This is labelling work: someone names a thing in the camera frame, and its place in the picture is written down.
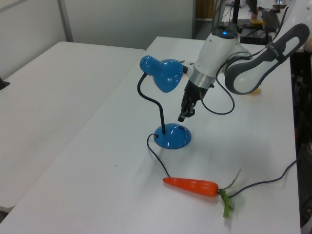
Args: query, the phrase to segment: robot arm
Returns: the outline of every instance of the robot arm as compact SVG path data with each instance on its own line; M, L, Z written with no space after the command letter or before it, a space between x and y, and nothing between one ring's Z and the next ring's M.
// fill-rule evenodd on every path
M184 90L178 121L183 122L195 114L196 102L213 87L221 66L226 65L224 75L228 90L234 94L248 94L304 44L312 32L312 0L292 0L288 7L278 36L253 58L244 59L250 53L229 31L217 30L208 36L198 60L187 72L190 80Z

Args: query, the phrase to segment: white table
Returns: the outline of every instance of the white table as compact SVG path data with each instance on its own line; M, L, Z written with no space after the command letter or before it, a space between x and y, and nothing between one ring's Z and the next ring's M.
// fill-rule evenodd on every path
M10 211L143 50L60 42L0 91L0 210Z
M145 54L195 61L203 41L156 38ZM260 46L246 47L254 52ZM296 166L272 184L245 190L233 199L231 218L222 217L219 197L206 198L165 186L165 173L146 147L160 125L158 108L137 94L138 62L81 131L0 224L0 234L206 234L300 233ZM152 78L142 91L163 104L165 122L176 122L187 78L160 92ZM289 60L263 81L261 94L234 95L227 116L200 103L184 121L192 141L164 150L151 141L171 176L215 181L229 191L279 177L295 160ZM216 84L205 97L215 111L231 100Z

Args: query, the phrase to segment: wire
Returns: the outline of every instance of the wire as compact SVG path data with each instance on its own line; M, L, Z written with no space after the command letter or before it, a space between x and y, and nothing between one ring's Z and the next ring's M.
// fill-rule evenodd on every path
M288 7L285 8L284 15L283 15L281 24L279 25L278 31L277 31L277 33L275 34L275 38L276 38L277 35L279 34L279 31L281 31L281 28L282 28L282 26L283 26L283 23L284 23L284 19L285 19L287 10L288 10Z
M233 8L233 7L231 7L231 8L229 9L228 13L232 10L232 8ZM221 20L223 20L223 18L226 17L228 13L226 13L226 14L222 17Z
M255 56L255 55L259 54L262 50L258 51L257 53L254 53L253 55L249 55L249 56L238 56L237 58L234 59L233 62L236 62L236 61L239 60L239 59L249 59L249 58L251 58L252 56ZM227 93L227 95L229 95L229 97L230 97L230 99L231 99L231 101L232 101L232 109L231 109L230 111L228 111L228 112L225 112L225 113L218 113L218 112L215 112L215 111L210 110L210 109L205 105L204 100L203 100L203 98L202 98L202 93L199 91L199 96L201 97L201 99L200 99L200 100L201 100L201 103L202 103L203 106L206 108L206 110L210 111L210 112L213 113L213 114L220 115L220 116L224 116L224 115L227 115L227 114L231 113L231 112L234 110L234 108L235 108L235 101L234 101L232 95L229 93L229 91L226 90L226 88L224 88L224 86L223 86L223 85L219 82L219 80L218 80L218 75L219 75L220 70L221 70L222 67L223 67L225 64L227 64L229 61L230 61L230 59L226 60L226 61L219 67L219 69L218 69L218 71L216 72L216 75L215 75L215 80L216 80L216 82L218 83L218 85Z
M247 35L245 35L245 36L244 36L244 39L243 39L243 42L246 42L247 37L249 37L251 34L253 34L253 33L257 32L257 31L263 31L263 33L266 34L266 37L269 37L269 32L268 32L267 30L265 30L265 29L256 29L256 30L251 31L251 32L248 33Z
M150 135L147 137L147 141L146 141L147 147L148 147L148 149L153 153L153 155L158 159L158 161L159 161L160 164L162 165L163 169L165 170L167 176L170 177L170 175L169 175L169 173L168 173L168 171L167 171L165 165L162 163L162 161L161 161L160 158L157 156L157 154L151 149L151 147L150 147L150 145L149 145L149 143L148 143L148 141L149 141L149 139L150 139L150 137L151 137L152 135L155 135L156 137L159 137L159 135L157 135L157 134L154 134L154 133L150 134ZM239 194L240 192L244 191L245 189L250 188L250 187L253 187L253 186L255 186L255 185L258 185L258 184L265 184L265 183L272 183L272 182L275 182L275 181L278 181L278 180L282 179L282 178L284 177L284 175L286 174L286 172L288 171L288 169L289 169L290 167L292 167L296 162L297 162L297 160L295 160L294 162L292 162L292 163L285 169L285 171L284 171L284 173L282 174L281 177L279 177L279 178L277 178L277 179L273 179L273 180L261 181L261 182L257 182L257 183L248 185L248 186L242 188L241 190L239 190L238 192L236 192L236 193L230 195L229 198L232 198L232 197L236 196L237 194Z
M231 13L232 13L232 9L233 9L233 7L231 7L231 10L230 10L230 16L229 16L229 25L228 25L228 26L230 26L230 21L231 21Z
M272 182L275 182L275 181L280 180L281 178L284 177L284 175L286 174L286 172L288 171L288 169L289 169L290 167L292 167L296 162L297 162L297 160L295 160L294 162L292 162L292 163L285 169L285 171L284 171L284 173L283 173L283 175L282 175L281 177L279 177L279 178L277 178L277 179L273 179L273 180L261 181L261 182L257 182L257 183L248 185L248 186L242 188L241 190L239 190L238 192L234 193L233 195L230 195L229 198L232 198L232 197L236 196L237 194L239 194L240 192L244 191L245 189L250 188L250 187L253 187L253 186L255 186L255 185L258 185L258 184L265 184L265 183L272 183Z
M153 155L158 159L158 161L159 161L160 164L162 165L163 169L165 170L167 176L170 177L170 175L169 175L169 173L168 173L168 171L167 171L165 165L162 163L162 161L161 161L160 158L157 156L157 154L151 149L151 147L150 147L150 145L149 145L149 143L148 143L148 141L150 140L150 137L151 137L152 135L155 135L156 137L159 137L159 135L157 135L157 134L154 134L154 133L150 134L150 135L147 137L147 141L146 141L147 148L148 148L148 149L153 153Z

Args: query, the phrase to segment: wall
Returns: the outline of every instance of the wall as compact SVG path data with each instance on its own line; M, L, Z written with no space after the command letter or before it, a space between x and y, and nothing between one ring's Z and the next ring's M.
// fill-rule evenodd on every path
M193 0L62 0L73 41L146 49L157 36L192 37Z
M0 77L7 78L59 41L66 38L57 0L1 6Z

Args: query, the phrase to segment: orange carrot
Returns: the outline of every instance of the orange carrot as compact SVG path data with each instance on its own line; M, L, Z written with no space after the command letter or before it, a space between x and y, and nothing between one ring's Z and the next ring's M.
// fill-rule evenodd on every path
M172 177L163 178L162 181L172 186L204 196L216 196L218 194L218 185L211 181Z
M232 181L232 183L224 188L219 189L218 185L211 181L206 180L199 180L199 179L184 179L184 178L172 178L167 177L163 178L162 181L166 184L170 184L172 186L201 194L204 196L216 196L219 194L224 202L224 211L223 211L223 217L229 217L229 211L233 211L233 207L230 206L230 198L226 194L226 190L229 189L236 181L238 175L240 173L240 170L238 174L236 175L235 179Z

